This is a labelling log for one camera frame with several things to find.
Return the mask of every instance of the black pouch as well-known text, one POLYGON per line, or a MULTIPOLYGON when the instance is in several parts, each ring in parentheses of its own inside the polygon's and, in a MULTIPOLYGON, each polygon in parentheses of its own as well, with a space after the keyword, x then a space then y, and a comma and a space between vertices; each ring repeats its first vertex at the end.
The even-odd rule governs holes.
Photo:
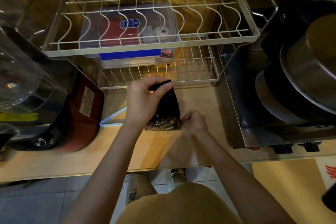
MULTIPOLYGON (((161 85, 171 82, 171 80, 152 85, 149 90, 155 91, 161 85)), ((178 130, 180 125, 180 109, 174 88, 171 88, 157 105, 153 118, 148 122, 145 130, 167 131, 178 130)))

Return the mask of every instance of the person's left hand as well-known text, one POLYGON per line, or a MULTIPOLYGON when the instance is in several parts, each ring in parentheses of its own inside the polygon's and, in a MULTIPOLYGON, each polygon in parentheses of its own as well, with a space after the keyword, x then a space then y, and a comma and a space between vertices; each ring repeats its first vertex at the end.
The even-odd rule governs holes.
POLYGON ((149 92, 149 87, 167 80, 161 76, 150 76, 136 80, 127 87, 125 124, 138 129, 143 129, 146 126, 155 114, 160 99, 173 87, 173 83, 163 84, 153 93, 149 92))

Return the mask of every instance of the yellow shirt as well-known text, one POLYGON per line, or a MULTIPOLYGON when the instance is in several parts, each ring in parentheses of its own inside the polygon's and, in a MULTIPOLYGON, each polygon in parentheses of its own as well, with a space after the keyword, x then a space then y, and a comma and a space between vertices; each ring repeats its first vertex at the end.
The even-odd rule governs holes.
POLYGON ((241 223, 211 189, 186 183, 168 194, 144 196, 128 204, 115 224, 241 223))

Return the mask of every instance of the wooden table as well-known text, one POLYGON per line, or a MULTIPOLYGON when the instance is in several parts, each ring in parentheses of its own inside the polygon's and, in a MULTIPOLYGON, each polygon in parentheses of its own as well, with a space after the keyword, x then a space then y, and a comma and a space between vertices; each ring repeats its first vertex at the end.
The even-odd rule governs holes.
MULTIPOLYGON (((293 154, 276 155, 270 148, 259 151, 232 149, 225 138, 217 102, 216 88, 201 87, 175 90, 181 116, 190 111, 201 112, 209 131, 239 162, 258 162, 288 158, 309 158, 336 154, 336 140, 324 141, 320 152, 308 153, 303 147, 293 146, 293 154)), ((126 91, 108 94, 103 118, 126 106, 126 91)), ((115 117, 123 119, 124 114, 115 117)), ((51 177, 87 175, 93 173, 112 144, 119 127, 101 128, 96 139, 85 149, 73 153, 57 151, 12 151, 0 163, 0 182, 51 177)), ((184 131, 143 131, 128 167, 128 171, 211 165, 194 139, 184 131)))

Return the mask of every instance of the black coffee bag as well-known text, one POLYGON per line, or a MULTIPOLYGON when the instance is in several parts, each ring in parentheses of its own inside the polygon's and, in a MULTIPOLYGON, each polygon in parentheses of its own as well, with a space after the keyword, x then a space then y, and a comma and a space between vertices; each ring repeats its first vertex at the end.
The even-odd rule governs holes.
MULTIPOLYGON (((161 82, 154 84, 149 90, 155 91, 161 85, 171 82, 161 82)), ((160 100, 153 118, 148 122, 145 130, 167 131, 178 130, 180 125, 180 109, 174 88, 171 88, 160 100)))

